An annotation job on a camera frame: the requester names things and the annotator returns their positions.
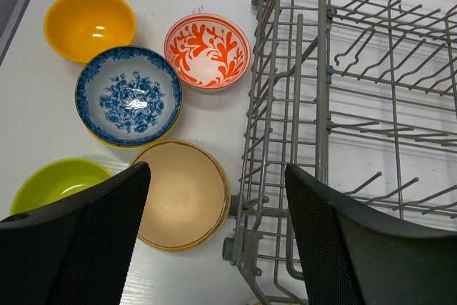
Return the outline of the blue floral ceramic bowl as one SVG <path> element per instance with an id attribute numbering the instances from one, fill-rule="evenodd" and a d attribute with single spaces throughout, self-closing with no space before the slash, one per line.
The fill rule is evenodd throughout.
<path id="1" fill-rule="evenodd" d="M 165 58 L 140 46 L 118 46 L 81 70 L 75 105 L 86 129 L 105 144 L 136 149 L 164 136 L 183 101 L 180 79 Z"/>

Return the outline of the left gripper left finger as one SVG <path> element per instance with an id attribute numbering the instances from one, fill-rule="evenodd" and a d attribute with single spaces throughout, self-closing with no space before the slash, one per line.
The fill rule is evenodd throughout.
<path id="1" fill-rule="evenodd" d="M 1 220 L 1 303 L 119 304 L 150 180 L 139 162 Z"/>

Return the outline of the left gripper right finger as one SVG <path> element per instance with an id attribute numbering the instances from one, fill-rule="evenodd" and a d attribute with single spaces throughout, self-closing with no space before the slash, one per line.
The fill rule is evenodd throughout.
<path id="1" fill-rule="evenodd" d="M 293 232 L 311 304 L 454 304 L 456 233 L 389 216 L 285 171 Z"/>

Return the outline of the tan ceramic bowl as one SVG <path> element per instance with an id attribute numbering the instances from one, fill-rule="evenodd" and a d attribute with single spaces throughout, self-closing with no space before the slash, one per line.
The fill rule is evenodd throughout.
<path id="1" fill-rule="evenodd" d="M 152 144 L 132 164 L 151 170 L 149 192 L 138 238 L 166 252 L 182 252 L 205 244 L 223 226 L 231 191 L 220 163 L 186 141 Z"/>

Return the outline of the red patterned white bowl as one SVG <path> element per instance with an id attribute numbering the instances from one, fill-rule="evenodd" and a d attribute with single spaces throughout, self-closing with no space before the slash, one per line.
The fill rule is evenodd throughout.
<path id="1" fill-rule="evenodd" d="M 209 13 L 178 20 L 166 34 L 164 54 L 180 80 L 199 91 L 233 86 L 251 63 L 245 33 L 232 21 Z"/>

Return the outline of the small orange plastic bowl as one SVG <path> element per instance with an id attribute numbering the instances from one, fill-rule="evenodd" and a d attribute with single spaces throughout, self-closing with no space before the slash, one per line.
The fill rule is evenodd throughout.
<path id="1" fill-rule="evenodd" d="M 107 49 L 129 45 L 136 17 L 124 0 L 55 0 L 44 17 L 44 36 L 60 56 L 85 64 Z"/>

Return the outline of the lime green plastic bowl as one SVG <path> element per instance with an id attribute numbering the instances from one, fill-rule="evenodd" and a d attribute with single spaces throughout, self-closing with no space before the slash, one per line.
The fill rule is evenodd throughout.
<path id="1" fill-rule="evenodd" d="M 92 160 L 70 158 L 51 162 L 21 185 L 9 213 L 14 215 L 45 206 L 111 177 L 107 168 Z"/>

